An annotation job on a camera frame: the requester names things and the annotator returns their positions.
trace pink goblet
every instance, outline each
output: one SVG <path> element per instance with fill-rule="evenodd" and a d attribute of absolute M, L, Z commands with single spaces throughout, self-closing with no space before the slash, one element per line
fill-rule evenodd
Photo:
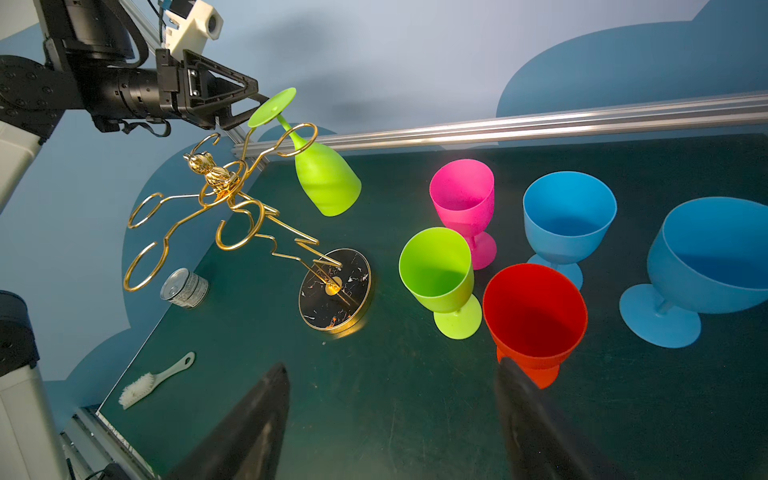
<path fill-rule="evenodd" d="M 493 172 L 477 160 L 456 160 L 438 170 L 429 196 L 443 224 L 467 240 L 472 268 L 486 268 L 496 258 L 496 242 L 484 230 L 493 217 Z"/>

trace green goblet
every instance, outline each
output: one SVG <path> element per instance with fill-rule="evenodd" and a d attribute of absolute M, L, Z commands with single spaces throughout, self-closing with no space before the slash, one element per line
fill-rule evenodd
<path fill-rule="evenodd" d="M 251 115 L 248 127 L 256 128 L 277 119 L 286 131 L 290 130 L 281 113 L 295 97 L 296 89 L 288 88 L 270 98 Z M 290 138 L 296 150 L 307 143 L 296 132 Z M 296 155 L 296 175 L 306 195 L 326 217 L 344 213 L 357 201 L 362 189 L 360 179 L 344 158 L 317 142 Z"/>
<path fill-rule="evenodd" d="M 414 297 L 434 312 L 443 335 L 461 340 L 477 332 L 482 308 L 472 295 L 472 252 L 460 234 L 444 227 L 422 230 L 400 254 L 400 279 Z"/>

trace green table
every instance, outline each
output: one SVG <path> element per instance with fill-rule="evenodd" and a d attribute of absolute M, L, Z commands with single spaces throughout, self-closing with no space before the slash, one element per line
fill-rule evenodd
<path fill-rule="evenodd" d="M 269 241 L 235 252 L 213 245 L 197 268 L 210 281 L 209 296 L 195 310 L 168 310 L 101 415 L 165 475 L 271 365 L 284 362 L 291 405 L 278 478 L 508 478 L 488 328 L 463 341 L 445 338 L 397 271 L 406 241 L 440 225 L 429 199 L 432 175 L 466 157 L 485 162 L 496 178 L 487 231 L 498 256 L 475 273 L 478 298 L 494 273 L 532 254 L 521 201 L 536 178 L 580 170 L 616 195 L 613 226 L 581 263 L 587 335 L 547 390 L 574 424 L 635 478 L 765 478 L 768 305 L 703 315 L 701 337 L 685 349 L 637 338 L 618 311 L 625 289 L 647 283 L 648 248 L 673 207 L 713 195 L 768 204 L 763 135 L 350 157 L 362 195 L 334 218 L 310 203 L 292 164 L 270 164 L 252 196 L 319 238 L 320 250 L 367 255 L 376 284 L 364 328 L 334 339 L 305 325 L 297 293 L 306 271 L 271 257 Z M 225 240 L 235 240 L 247 225 L 234 220 L 227 228 Z M 302 252 L 278 227 L 264 231 L 282 250 Z M 124 386 L 191 350 L 192 368 L 121 409 Z"/>

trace scrub brush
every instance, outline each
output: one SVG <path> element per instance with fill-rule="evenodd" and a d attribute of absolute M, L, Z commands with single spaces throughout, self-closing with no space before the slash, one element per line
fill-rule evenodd
<path fill-rule="evenodd" d="M 118 401 L 123 406 L 123 410 L 152 393 L 152 390 L 156 389 L 169 376 L 190 368 L 192 362 L 194 362 L 194 352 L 189 352 L 165 372 L 158 373 L 157 375 L 152 375 L 151 373 L 143 374 L 139 380 L 125 387 L 120 394 Z"/>

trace gold metal wire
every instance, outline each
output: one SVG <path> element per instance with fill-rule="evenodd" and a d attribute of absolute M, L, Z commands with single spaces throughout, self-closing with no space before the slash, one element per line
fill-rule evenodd
<path fill-rule="evenodd" d="M 303 145 L 302 147 L 297 148 L 296 150 L 291 151 L 289 153 L 282 153 L 282 152 L 276 151 L 280 147 L 280 145 L 293 132 L 299 130 L 300 128 L 304 128 L 304 127 L 312 127 L 312 129 L 313 129 L 312 137 L 306 142 L 305 145 Z M 308 271 L 310 271 L 317 278 L 322 280 L 332 291 L 338 292 L 338 294 L 340 295 L 340 298 L 342 298 L 345 302 L 347 302 L 347 303 L 349 303 L 349 302 L 356 303 L 354 300 L 349 298 L 341 290 L 341 286 L 328 273 L 326 273 L 321 268 L 321 265 L 335 266 L 335 267 L 341 268 L 342 264 L 340 262 L 334 260 L 333 258 L 330 258 L 327 255 L 324 255 L 321 252 L 315 250 L 313 247 L 319 246 L 319 241 L 315 237 L 311 237 L 310 235 L 307 235 L 306 233 L 303 233 L 303 232 L 301 232 L 301 231 L 291 227 L 290 225 L 284 223 L 283 221 L 279 220 L 278 216 L 280 215 L 280 212 L 277 209 L 272 208 L 269 205 L 266 205 L 266 204 L 262 203 L 260 200 L 252 198 L 249 195 L 244 194 L 242 192 L 242 189 L 243 189 L 243 186 L 244 186 L 246 180 L 248 180 L 248 177 L 250 177 L 250 175 L 258 168 L 258 166 L 261 163 L 262 159 L 264 159 L 269 154 L 275 154 L 275 155 L 278 155 L 278 156 L 284 157 L 284 158 L 294 157 L 294 156 L 296 156 L 298 154 L 301 154 L 307 148 L 309 148 L 314 143 L 314 141 L 317 139 L 317 134 L 318 134 L 317 126 L 314 125 L 314 124 L 310 124 L 310 123 L 303 123 L 303 124 L 298 124 L 295 127 L 290 128 L 285 134 L 283 134 L 280 137 L 280 139 L 271 148 L 267 148 L 265 151 L 261 152 L 259 154 L 259 156 L 256 158 L 256 160 L 253 162 L 253 164 L 251 164 L 249 166 L 248 162 L 246 161 L 246 155 L 247 155 L 248 143 L 249 143 L 249 140 L 250 140 L 250 136 L 251 136 L 251 134 L 253 134 L 253 132 L 255 130 L 256 130 L 256 128 L 251 128 L 250 131 L 248 132 L 248 135 L 246 135 L 246 137 L 245 137 L 245 145 L 243 147 L 243 154 L 240 157 L 240 159 L 236 160 L 236 161 L 233 161 L 233 162 L 230 162 L 229 164 L 226 164 L 223 167 L 224 170 L 229 171 L 229 167 L 232 167 L 233 165 L 237 164 L 237 172 L 230 172 L 230 180 L 231 180 L 231 182 L 230 182 L 230 180 L 224 179 L 224 180 L 219 181 L 217 183 L 216 182 L 212 183 L 212 180 L 210 180 L 209 177 L 206 176 L 206 183 L 205 183 L 205 185 L 203 185 L 202 190 L 200 190 L 200 193 L 198 193 L 198 194 L 174 195 L 172 197 L 164 197 L 162 193 L 157 192 L 155 194 L 150 195 L 146 199 L 144 199 L 144 201 L 142 201 L 141 204 L 139 204 L 139 206 L 133 211 L 133 213 L 131 213 L 131 216 L 128 219 L 128 228 L 136 228 L 136 227 L 139 227 L 140 225 L 144 224 L 145 222 L 147 222 L 147 220 L 149 220 L 153 215 L 155 215 L 156 212 L 160 209 L 160 207 L 162 207 L 163 204 L 165 204 L 169 200 L 173 200 L 173 199 L 176 199 L 176 198 L 195 198 L 196 197 L 198 203 L 200 204 L 200 209 L 197 212 L 195 212 L 195 213 L 185 217 L 182 220 L 179 220 L 178 222 L 176 222 L 170 228 L 170 230 L 168 230 L 168 232 L 165 234 L 165 237 L 163 237 L 163 252 L 161 254 L 160 260 L 157 262 L 157 265 L 155 266 L 155 268 L 153 268 L 151 273 L 144 280 L 139 282 L 139 284 L 137 284 L 136 286 L 131 286 L 131 275 L 133 274 L 136 266 L 141 261 L 141 259 L 144 257 L 144 255 L 147 252 L 149 252 L 149 250 L 152 250 L 155 246 L 157 246 L 157 242 L 153 242 L 153 243 L 150 243 L 149 245 L 147 245 L 136 256 L 136 258 L 134 258 L 134 261 L 131 262 L 131 265 L 128 267 L 128 270 L 125 273 L 125 278 L 123 279 L 123 288 L 125 288 L 128 292 L 135 292 L 137 290 L 140 290 L 140 289 L 144 288 L 146 285 L 148 285 L 149 282 L 151 282 L 152 279 L 155 278 L 157 273 L 160 271 L 160 269 L 165 264 L 165 260 L 168 257 L 168 252 L 170 251 L 170 238 L 176 232 L 178 227 L 180 227 L 181 225 L 183 225 L 187 221 L 192 220 L 193 218 L 197 217 L 201 213 L 210 210 L 211 208 L 215 207 L 216 205 L 219 205 L 219 204 L 222 204 L 222 203 L 226 203 L 227 206 L 230 208 L 230 210 L 232 210 L 234 213 L 247 215 L 249 223 L 250 223 L 250 227 L 249 227 L 248 233 L 246 234 L 245 237 L 243 237 L 242 240 L 240 240 L 240 241 L 238 241 L 236 243 L 233 243 L 231 245 L 226 245 L 221 240 L 221 234 L 222 234 L 224 226 L 226 225 L 227 222 L 225 220 L 222 220 L 219 223 L 219 227 L 216 230 L 216 237 L 215 237 L 216 238 L 216 245 L 220 249 L 222 249 L 222 250 L 237 250 L 238 248 L 241 248 L 243 245 L 245 245 L 248 242 L 250 242 L 254 237 L 266 238 L 266 239 L 272 240 L 272 242 L 273 242 L 273 248 L 272 248 L 272 251 L 271 251 L 272 255 L 274 255 L 275 257 L 282 257 L 282 258 L 288 258 L 288 259 L 291 259 L 291 260 L 299 261 L 302 265 L 304 265 L 308 269 Z M 194 155 L 197 154 L 197 149 L 200 148 L 205 142 L 207 142 L 210 139 L 213 139 L 214 140 L 213 145 L 215 145 L 215 144 L 217 144 L 219 142 L 220 138 L 221 138 L 221 135 L 218 134 L 218 133 L 214 133 L 214 134 L 208 135 L 203 140 L 201 140 L 197 145 L 195 145 L 195 147 L 192 149 L 192 151 L 188 155 L 185 155 L 184 157 L 188 161 L 190 161 L 190 158 L 192 158 Z M 211 190 L 214 190 L 214 188 L 216 188 L 218 190 L 207 191 L 209 187 L 211 188 Z M 206 197 L 211 197 L 213 195 L 216 196 L 216 199 L 214 201 L 210 202 L 210 203 L 206 203 L 204 199 Z M 162 200 L 160 200 L 160 202 L 158 202 L 157 205 L 155 205 L 155 207 L 150 211 L 150 213 L 143 220 L 139 221 L 138 223 L 134 223 L 134 220 L 135 220 L 136 216 L 138 215 L 139 211 L 141 210 L 141 208 L 144 207 L 144 205 L 146 205 L 150 200 L 152 200 L 155 197 L 160 197 L 160 198 L 162 198 Z M 238 197 L 242 198 L 243 200 L 242 201 L 237 201 Z M 248 205 L 256 205 L 259 208 L 259 217 L 258 217 L 258 219 L 254 220 L 253 214 L 249 210 L 247 210 L 245 208 Z M 288 229 L 289 231 L 291 231 L 294 234 L 298 235 L 298 237 L 294 239 L 296 244 L 318 257 L 318 258 L 316 258 L 316 259 L 314 259 L 312 261 L 313 265 L 312 266 L 308 265 L 304 260 L 301 259 L 301 257 L 296 257 L 294 255 L 287 255 L 285 253 L 278 253 L 277 252 L 277 240 L 275 239 L 275 237 L 273 237 L 271 235 L 266 235 L 264 233 L 259 233 L 261 227 L 263 226 L 265 218 L 269 218 L 271 221 L 273 221 L 277 225 L 280 225 L 281 227 L 283 227 L 285 229 Z"/>

